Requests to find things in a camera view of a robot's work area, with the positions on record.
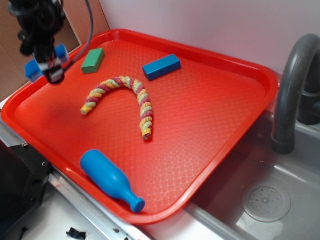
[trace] white wall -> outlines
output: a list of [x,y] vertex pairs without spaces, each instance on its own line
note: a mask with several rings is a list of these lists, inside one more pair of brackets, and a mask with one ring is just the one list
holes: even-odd
[[320,35],[320,0],[100,0],[128,29],[266,66],[282,75],[297,40]]

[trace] green block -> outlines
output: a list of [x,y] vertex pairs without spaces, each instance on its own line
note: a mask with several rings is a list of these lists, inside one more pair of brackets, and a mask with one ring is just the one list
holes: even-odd
[[104,59],[105,52],[102,48],[90,50],[81,67],[84,74],[91,74],[98,72],[100,64]]

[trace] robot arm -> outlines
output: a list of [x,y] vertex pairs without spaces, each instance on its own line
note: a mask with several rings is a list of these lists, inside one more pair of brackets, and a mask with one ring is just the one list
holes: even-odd
[[22,41],[20,52],[33,55],[50,83],[62,82],[64,71],[55,51],[54,38],[64,26],[66,15],[62,6],[57,0],[9,0],[8,9],[22,28],[18,34]]

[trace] tray rim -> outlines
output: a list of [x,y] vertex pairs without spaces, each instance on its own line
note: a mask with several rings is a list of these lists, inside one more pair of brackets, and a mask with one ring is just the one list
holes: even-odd
[[[203,169],[201,174],[191,183],[191,185],[186,189],[186,191],[182,194],[182,196],[169,208],[162,210],[157,213],[152,214],[135,214],[130,212],[128,209],[125,210],[121,206],[119,206],[116,200],[107,197],[106,202],[102,202],[102,204],[111,210],[115,215],[122,218],[125,221],[128,221],[135,225],[146,225],[146,224],[154,224],[160,221],[163,221],[169,218],[171,215],[175,214],[182,208],[186,206],[191,197],[197,192],[205,182],[205,180],[214,172],[214,170],[223,162],[224,158],[228,155],[228,153],[233,149],[233,147],[238,143],[238,141],[246,134],[246,132],[250,129],[250,127],[254,124],[254,122],[260,117],[260,115],[264,112],[269,103],[274,99],[278,92],[278,79],[276,75],[267,67],[261,66],[256,63],[248,62],[245,60],[241,60],[235,57],[226,56],[220,53],[215,53],[212,51],[204,50],[201,48],[184,45],[181,43],[161,39],[154,36],[149,36],[143,33],[138,33],[131,30],[126,29],[115,29],[110,30],[104,33],[101,33],[95,36],[92,39],[92,42],[88,48],[88,50],[82,55],[80,59],[86,56],[90,49],[93,49],[105,42],[108,41],[133,41],[133,39],[144,39],[148,41],[150,45],[148,48],[157,49],[158,51],[176,54],[179,58],[188,59],[197,63],[209,65],[212,67],[213,61],[218,65],[218,69],[228,69],[230,65],[233,66],[235,74],[239,74],[241,76],[245,76],[251,79],[254,79],[260,82],[265,89],[265,97],[263,101],[255,108],[254,111],[251,112],[249,117],[242,122],[241,126],[238,130],[233,134],[231,138],[229,138],[228,142],[223,146],[222,149],[218,152],[218,154],[210,161],[206,168]],[[81,51],[84,47],[77,48],[70,54],[70,59],[74,59],[74,57]],[[55,162],[55,159],[64,159],[61,155],[55,152],[51,147],[45,143],[43,143],[37,136],[33,135],[32,132],[24,129],[23,125],[15,121],[15,112],[16,108],[20,104],[22,104],[26,99],[28,99],[31,95],[39,91],[45,85],[49,84],[47,80],[42,77],[36,83],[27,83],[24,87],[19,89],[4,105],[1,116],[3,121],[12,128],[18,135],[22,138],[27,136],[28,142],[36,148],[40,153],[42,153],[47,159],[52,158]],[[53,163],[60,171],[62,169],[73,169],[73,166],[69,162],[59,162],[57,164]],[[84,181],[76,172],[70,171],[67,177],[79,185],[82,189],[92,195],[94,198],[97,193],[100,194],[101,190],[94,186],[93,184],[88,184]]]

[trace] red tray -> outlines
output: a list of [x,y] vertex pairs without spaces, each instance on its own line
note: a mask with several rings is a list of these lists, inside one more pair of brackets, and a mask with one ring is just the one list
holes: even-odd
[[[1,115],[68,178],[136,225],[183,208],[278,90],[276,76],[263,66],[128,30],[96,36],[90,49],[96,48],[105,51],[97,73],[82,73],[83,57],[60,85],[44,78],[27,84]],[[142,66],[170,54],[182,68],[148,81]],[[91,90],[119,76],[136,78],[147,89],[154,112],[150,141],[141,136],[140,107],[130,89],[114,90],[89,115],[80,113]],[[125,172],[146,202],[141,213],[105,195],[82,171],[80,159],[92,149]]]

